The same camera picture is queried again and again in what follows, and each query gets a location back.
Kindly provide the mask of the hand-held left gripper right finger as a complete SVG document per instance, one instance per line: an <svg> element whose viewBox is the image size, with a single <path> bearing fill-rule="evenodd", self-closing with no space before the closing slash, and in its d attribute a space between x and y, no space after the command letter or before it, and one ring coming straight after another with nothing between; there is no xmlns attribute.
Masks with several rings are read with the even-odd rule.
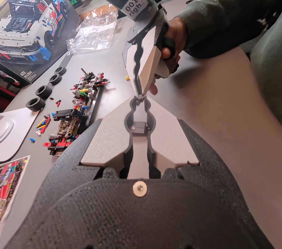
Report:
<svg viewBox="0 0 282 249"><path fill-rule="evenodd" d="M196 166L199 160L177 117L152 98L144 98L147 113L147 158L149 169L164 173L168 168Z"/></svg>

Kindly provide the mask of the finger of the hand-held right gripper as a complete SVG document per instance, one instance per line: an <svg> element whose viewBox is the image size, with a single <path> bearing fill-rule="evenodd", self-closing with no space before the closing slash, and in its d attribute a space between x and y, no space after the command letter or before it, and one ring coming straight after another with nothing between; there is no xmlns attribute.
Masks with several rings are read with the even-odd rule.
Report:
<svg viewBox="0 0 282 249"><path fill-rule="evenodd" d="M136 85L135 81L135 54L137 52L137 45L136 44L131 44L131 43L125 43L124 50L122 52L122 57L124 60L124 64L127 70L127 75L130 78L130 81L132 83L132 86L135 90L136 95L139 95L140 93L138 92L138 86Z"/></svg>
<svg viewBox="0 0 282 249"><path fill-rule="evenodd" d="M169 77L169 70L161 57L161 50L156 46L155 35L157 27L150 29L142 40L143 54L138 71L141 94L146 95L153 83L155 74L162 78Z"/></svg>

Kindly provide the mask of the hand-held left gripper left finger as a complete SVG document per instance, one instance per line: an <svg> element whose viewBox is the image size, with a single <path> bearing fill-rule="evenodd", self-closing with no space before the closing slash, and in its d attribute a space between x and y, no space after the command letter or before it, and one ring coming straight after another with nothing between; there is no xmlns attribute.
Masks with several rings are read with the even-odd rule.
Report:
<svg viewBox="0 0 282 249"><path fill-rule="evenodd" d="M128 174L133 159L133 136L137 97L132 96L108 113L99 124L80 163L84 166L111 167Z"/></svg>

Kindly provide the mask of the black curved lego panel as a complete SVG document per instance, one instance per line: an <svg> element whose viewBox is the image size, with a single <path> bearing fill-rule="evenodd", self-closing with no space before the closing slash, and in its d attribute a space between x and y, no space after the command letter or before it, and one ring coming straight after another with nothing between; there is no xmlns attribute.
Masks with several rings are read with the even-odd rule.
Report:
<svg viewBox="0 0 282 249"><path fill-rule="evenodd" d="M146 122L134 122L130 131L133 136L142 137L147 136L149 130Z"/></svg>

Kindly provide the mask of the person's right forearm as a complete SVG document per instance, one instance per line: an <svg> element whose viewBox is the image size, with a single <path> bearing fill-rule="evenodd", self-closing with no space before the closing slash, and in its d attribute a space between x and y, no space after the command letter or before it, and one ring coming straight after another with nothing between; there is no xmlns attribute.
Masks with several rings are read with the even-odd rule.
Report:
<svg viewBox="0 0 282 249"><path fill-rule="evenodd" d="M177 16L188 29L185 52L204 59L223 54L269 31L260 45L281 50L281 0L194 0Z"/></svg>

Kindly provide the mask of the lego car chassis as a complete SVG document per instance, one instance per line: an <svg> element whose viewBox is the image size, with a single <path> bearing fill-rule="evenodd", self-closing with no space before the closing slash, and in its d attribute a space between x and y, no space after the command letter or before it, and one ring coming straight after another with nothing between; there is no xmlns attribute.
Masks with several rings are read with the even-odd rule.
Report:
<svg viewBox="0 0 282 249"><path fill-rule="evenodd" d="M58 121L58 128L50 134L43 147L48 149L51 156L59 157L70 147L81 134L92 125L105 86L110 83L103 72L94 74L85 72L79 82L73 85L72 108L59 110L52 114L53 120Z"/></svg>

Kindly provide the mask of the pile of small lego pieces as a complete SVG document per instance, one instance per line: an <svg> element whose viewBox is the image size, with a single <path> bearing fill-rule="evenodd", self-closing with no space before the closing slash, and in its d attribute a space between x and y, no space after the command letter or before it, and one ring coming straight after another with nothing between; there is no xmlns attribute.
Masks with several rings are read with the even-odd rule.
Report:
<svg viewBox="0 0 282 249"><path fill-rule="evenodd" d="M47 114L44 116L44 119L37 125L36 128L36 134L40 137L48 127L49 123L51 121L50 114Z"/></svg>

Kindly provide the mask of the lego set box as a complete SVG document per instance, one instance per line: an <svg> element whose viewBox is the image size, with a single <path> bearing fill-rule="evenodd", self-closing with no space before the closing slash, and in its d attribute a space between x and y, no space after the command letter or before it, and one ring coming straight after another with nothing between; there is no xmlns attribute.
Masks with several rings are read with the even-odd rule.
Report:
<svg viewBox="0 0 282 249"><path fill-rule="evenodd" d="M1 79L32 84L67 52L81 22L70 0L1 0Z"/></svg>

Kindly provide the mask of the person's right hand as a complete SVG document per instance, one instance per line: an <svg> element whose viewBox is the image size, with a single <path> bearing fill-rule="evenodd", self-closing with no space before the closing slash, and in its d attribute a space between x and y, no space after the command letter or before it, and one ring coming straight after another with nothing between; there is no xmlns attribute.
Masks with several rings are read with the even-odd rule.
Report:
<svg viewBox="0 0 282 249"><path fill-rule="evenodd" d="M171 57L167 61L165 61L167 68L169 70L169 74L174 73L174 71L178 68L178 62L180 60L179 54L184 50L188 37L188 29L183 20L179 17L176 17L169 21L170 27L166 33L166 37L173 39L175 42L175 55ZM163 59L167 59L171 55L171 50L167 47L163 47L161 49L161 57ZM155 84L151 84L149 91L152 95L156 95L158 93L158 89Z"/></svg>

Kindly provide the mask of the clear plastic bag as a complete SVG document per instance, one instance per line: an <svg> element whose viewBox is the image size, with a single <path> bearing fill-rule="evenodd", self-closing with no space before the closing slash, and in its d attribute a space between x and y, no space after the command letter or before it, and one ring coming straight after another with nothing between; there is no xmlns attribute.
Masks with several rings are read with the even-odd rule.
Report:
<svg viewBox="0 0 282 249"><path fill-rule="evenodd" d="M113 4L88 11L76 36L66 41L67 56L109 49L117 19L118 9Z"/></svg>

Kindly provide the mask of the colourful instruction booklet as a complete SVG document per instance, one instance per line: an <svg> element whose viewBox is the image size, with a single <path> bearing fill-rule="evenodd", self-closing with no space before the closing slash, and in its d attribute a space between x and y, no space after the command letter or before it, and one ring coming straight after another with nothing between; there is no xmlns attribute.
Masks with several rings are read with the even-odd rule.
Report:
<svg viewBox="0 0 282 249"><path fill-rule="evenodd" d="M0 164L0 222L9 214L13 200L23 178L30 155Z"/></svg>

